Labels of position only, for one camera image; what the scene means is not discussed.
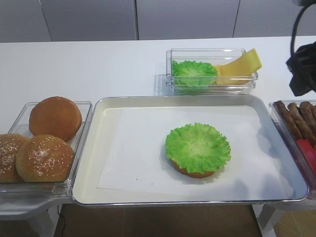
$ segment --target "clear container with lettuce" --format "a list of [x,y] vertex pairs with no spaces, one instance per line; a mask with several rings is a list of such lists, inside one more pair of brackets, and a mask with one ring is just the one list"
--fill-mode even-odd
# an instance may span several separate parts
[[174,48],[166,53],[166,82],[174,94],[250,94],[261,67],[255,49]]

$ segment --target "container with buns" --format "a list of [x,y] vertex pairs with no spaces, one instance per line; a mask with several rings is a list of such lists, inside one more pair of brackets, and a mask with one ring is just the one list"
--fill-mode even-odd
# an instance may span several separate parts
[[91,118],[90,102],[55,96],[27,103],[0,135],[3,195],[70,193]]

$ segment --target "bottom bun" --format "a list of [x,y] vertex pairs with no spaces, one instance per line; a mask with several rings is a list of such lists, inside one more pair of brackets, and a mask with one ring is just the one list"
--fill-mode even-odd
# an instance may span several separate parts
[[211,176],[212,174],[214,174],[214,171],[206,171],[204,174],[196,173],[196,172],[189,173],[186,168],[180,168],[180,166],[176,162],[174,162],[173,160],[172,160],[172,163],[173,163],[174,167],[176,168],[176,170],[178,170],[180,173],[188,175],[192,178],[201,179],[201,178],[205,178],[205,177],[208,177],[208,176]]

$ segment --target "red item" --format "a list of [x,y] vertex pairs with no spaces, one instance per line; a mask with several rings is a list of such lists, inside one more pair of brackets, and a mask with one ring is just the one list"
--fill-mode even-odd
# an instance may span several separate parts
[[308,164],[312,168],[314,175],[316,175],[316,151],[313,149],[308,140],[299,139],[296,142],[303,152]]

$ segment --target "plain bun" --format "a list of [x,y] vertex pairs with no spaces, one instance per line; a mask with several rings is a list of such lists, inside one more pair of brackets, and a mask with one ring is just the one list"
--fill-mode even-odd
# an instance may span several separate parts
[[82,123],[77,105],[64,97],[50,97],[31,111],[29,129],[33,135],[49,134],[64,141],[73,138]]
[[199,178],[199,179],[201,179],[201,178],[205,178],[205,177],[208,177],[208,176],[211,176],[212,174],[214,174],[214,171],[206,171],[204,174],[202,174],[202,173],[196,173],[196,172],[194,172],[194,173],[189,173],[189,172],[187,171],[187,169],[185,169],[185,168],[180,168],[180,166],[179,166],[176,162],[174,162],[173,160],[172,160],[172,163],[173,163],[174,167],[176,168],[176,170],[178,170],[180,173],[185,174],[185,175],[188,175],[188,176],[193,177],[193,178]]

